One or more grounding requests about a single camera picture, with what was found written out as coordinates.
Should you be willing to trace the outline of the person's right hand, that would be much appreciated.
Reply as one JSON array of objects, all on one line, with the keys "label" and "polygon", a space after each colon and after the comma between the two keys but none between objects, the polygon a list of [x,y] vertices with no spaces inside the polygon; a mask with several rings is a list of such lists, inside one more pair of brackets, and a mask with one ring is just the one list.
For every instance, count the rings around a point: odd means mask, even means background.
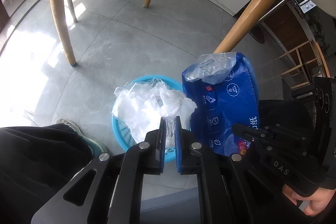
[{"label": "person's right hand", "polygon": [[309,203],[303,212],[305,215],[313,217],[327,207],[335,194],[335,189],[318,188],[311,196],[302,197],[285,184],[282,188],[282,193],[295,205],[297,205],[297,201],[308,201]]}]

